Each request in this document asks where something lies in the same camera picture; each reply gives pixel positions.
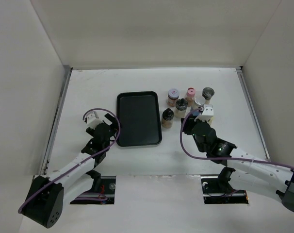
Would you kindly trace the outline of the black-cap pale spice bottle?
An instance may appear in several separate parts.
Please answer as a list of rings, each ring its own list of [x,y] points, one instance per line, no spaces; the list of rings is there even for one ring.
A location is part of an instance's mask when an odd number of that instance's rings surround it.
[[[184,118],[188,107],[188,102],[184,98],[178,99],[175,104],[174,116],[176,118]]]

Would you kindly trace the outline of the black-cap brown spice bottle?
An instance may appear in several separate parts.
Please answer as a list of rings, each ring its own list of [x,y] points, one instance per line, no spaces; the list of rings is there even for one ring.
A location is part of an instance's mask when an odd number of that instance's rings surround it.
[[[171,128],[173,125],[173,118],[174,112],[170,108],[165,109],[162,113],[161,125],[167,129]]]

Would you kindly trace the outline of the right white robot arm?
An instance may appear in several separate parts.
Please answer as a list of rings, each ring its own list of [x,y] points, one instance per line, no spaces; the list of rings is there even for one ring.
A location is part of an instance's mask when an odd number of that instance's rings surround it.
[[[181,119],[180,135],[183,134],[192,136],[199,152],[206,154],[186,155],[224,166],[216,181],[220,191],[247,190],[274,199],[294,212],[294,166],[252,156],[218,138],[215,129],[192,113]]]

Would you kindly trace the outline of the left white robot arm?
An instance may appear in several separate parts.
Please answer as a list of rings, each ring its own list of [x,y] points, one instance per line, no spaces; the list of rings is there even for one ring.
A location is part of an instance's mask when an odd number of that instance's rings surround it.
[[[120,122],[116,115],[107,111],[100,121],[96,109],[84,114],[86,132],[91,136],[75,159],[62,169],[34,178],[25,202],[18,212],[49,229],[60,219],[63,207],[71,202],[101,204],[109,199],[100,188],[101,174],[94,169],[106,157],[107,151],[120,135]]]

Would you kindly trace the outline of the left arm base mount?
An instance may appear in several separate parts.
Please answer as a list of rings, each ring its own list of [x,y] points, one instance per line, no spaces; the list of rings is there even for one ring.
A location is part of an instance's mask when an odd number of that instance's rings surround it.
[[[116,191],[116,176],[104,176],[91,189],[73,200],[71,205],[109,205],[114,204]]]

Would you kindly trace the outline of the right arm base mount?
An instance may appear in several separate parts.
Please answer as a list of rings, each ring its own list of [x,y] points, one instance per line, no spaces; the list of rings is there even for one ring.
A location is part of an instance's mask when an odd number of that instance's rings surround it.
[[[205,204],[248,204],[246,191],[221,186],[217,175],[201,176],[201,186]]]

